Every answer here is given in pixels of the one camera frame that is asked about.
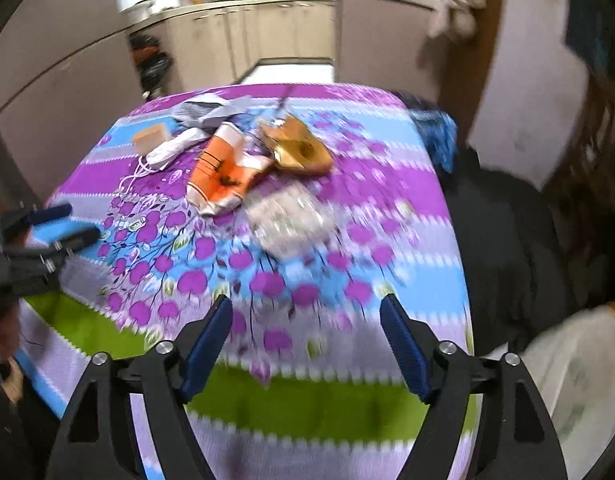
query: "black garment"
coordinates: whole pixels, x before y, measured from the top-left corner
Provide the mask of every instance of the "black garment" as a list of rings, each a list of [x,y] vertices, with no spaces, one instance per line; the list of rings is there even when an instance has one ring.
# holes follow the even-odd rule
[[[0,372],[7,377],[7,365]],[[0,390],[0,480],[42,480],[59,423],[27,378],[16,408]]]
[[[477,354],[509,342],[519,352],[573,314],[574,293],[552,215],[530,184],[480,168],[461,149],[439,171],[467,282]]]

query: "blue gripper pad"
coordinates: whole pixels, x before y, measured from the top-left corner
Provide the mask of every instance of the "blue gripper pad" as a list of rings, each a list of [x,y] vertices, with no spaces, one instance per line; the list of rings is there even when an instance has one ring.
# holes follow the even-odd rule
[[[183,402],[190,402],[193,396],[205,388],[207,378],[232,329],[232,316],[232,302],[225,296],[222,300],[219,298],[216,310],[208,314],[209,320],[206,317],[207,324],[185,359],[186,374],[178,389]]]
[[[381,327],[401,369],[407,388],[426,402],[432,393],[430,364],[408,327],[412,322],[393,295],[383,298],[380,306]]]

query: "silver screw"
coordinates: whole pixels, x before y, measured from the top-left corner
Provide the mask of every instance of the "silver screw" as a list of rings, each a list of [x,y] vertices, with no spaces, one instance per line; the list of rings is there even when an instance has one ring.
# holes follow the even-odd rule
[[[156,345],[156,351],[159,354],[169,354],[172,350],[174,350],[174,343],[171,341],[161,341]]]
[[[441,341],[439,343],[439,350],[445,355],[452,355],[457,352],[457,346],[452,341]]]
[[[97,354],[94,354],[94,357],[92,357],[92,363],[94,363],[97,366],[102,365],[106,361],[107,361],[107,354],[105,352],[98,352]]]
[[[518,366],[521,364],[521,358],[516,354],[505,354],[505,362],[511,366]]]

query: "table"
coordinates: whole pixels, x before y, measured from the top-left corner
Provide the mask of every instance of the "table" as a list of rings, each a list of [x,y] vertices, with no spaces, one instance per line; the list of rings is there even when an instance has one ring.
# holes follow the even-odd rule
[[[233,121],[253,137],[286,85],[213,89],[249,95]],[[165,171],[118,183],[137,165],[130,139],[164,122],[200,92],[149,102],[119,119],[49,203],[71,218],[34,229],[49,242],[94,222],[100,242],[66,266],[64,293],[29,298],[18,358],[61,415],[88,357],[143,353],[204,316],[218,294],[234,303],[232,331],[206,390],[189,404],[191,425],[219,479],[395,478],[426,407],[404,388],[379,323],[393,292],[439,339],[471,351],[467,290],[446,203],[404,105],[354,85],[296,85],[289,110],[326,143],[329,176],[304,184],[333,208],[337,229],[300,258],[279,262],[252,244],[242,210],[200,218],[184,198],[198,145]],[[254,200],[293,177],[271,174]],[[150,478],[162,478],[140,396],[136,432]],[[451,476],[469,460],[471,404]]]

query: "white plastic bag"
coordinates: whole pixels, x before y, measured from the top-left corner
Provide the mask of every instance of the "white plastic bag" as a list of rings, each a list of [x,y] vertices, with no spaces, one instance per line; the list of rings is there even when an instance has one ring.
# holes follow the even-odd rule
[[[581,480],[615,434],[615,311],[579,312],[523,354],[552,417],[569,480]]]

